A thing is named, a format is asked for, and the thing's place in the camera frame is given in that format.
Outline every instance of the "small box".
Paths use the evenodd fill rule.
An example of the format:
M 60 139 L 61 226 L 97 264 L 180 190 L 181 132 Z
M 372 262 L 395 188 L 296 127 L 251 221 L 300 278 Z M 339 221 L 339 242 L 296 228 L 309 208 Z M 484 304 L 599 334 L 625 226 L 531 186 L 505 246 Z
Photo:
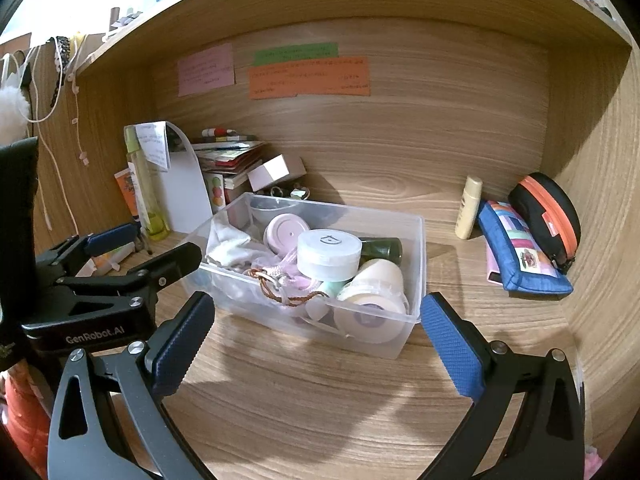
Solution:
M 278 155 L 249 172 L 249 182 L 254 191 L 293 180 L 306 174 L 302 159 L 295 155 Z

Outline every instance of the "blue gripper pad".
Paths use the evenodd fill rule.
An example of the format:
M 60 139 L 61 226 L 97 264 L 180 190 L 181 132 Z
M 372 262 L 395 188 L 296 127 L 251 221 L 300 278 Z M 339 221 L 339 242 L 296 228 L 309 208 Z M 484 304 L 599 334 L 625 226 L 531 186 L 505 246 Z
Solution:
M 456 327 L 464 321 L 439 293 L 422 299 L 420 320 L 458 393 L 477 402 L 484 392 L 482 363 Z
M 97 235 L 91 235 L 84 246 L 84 253 L 91 256 L 100 256 L 127 245 L 138 236 L 138 227 L 133 223 L 123 224 Z
M 173 319 L 162 323 L 148 341 L 145 368 L 151 374 L 151 393 L 173 395 L 213 325 L 213 299 L 194 292 Z

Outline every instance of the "dark green bottle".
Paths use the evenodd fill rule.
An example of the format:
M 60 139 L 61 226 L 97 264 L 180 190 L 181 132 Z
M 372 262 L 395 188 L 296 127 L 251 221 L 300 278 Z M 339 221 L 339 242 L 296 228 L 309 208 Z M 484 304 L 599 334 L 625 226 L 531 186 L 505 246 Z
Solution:
M 400 266 L 402 262 L 402 242 L 400 238 L 360 237 L 360 241 L 362 241 L 360 265 L 375 258 L 382 258 Z

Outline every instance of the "pink notebook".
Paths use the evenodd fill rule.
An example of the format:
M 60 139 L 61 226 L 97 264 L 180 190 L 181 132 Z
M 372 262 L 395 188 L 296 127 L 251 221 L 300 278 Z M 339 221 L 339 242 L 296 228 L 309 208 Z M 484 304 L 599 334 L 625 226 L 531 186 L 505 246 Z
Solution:
M 488 243 L 486 243 L 486 280 L 494 285 L 502 286 L 498 262 L 495 260 L 494 253 Z

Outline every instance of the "green sticky note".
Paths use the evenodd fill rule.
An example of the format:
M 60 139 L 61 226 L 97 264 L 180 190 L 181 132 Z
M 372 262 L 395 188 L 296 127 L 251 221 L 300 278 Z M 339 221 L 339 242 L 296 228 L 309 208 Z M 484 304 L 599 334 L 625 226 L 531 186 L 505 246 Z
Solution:
M 254 66 L 299 61 L 301 59 L 318 59 L 320 57 L 338 57 L 338 44 L 308 43 L 259 50 L 255 53 Z

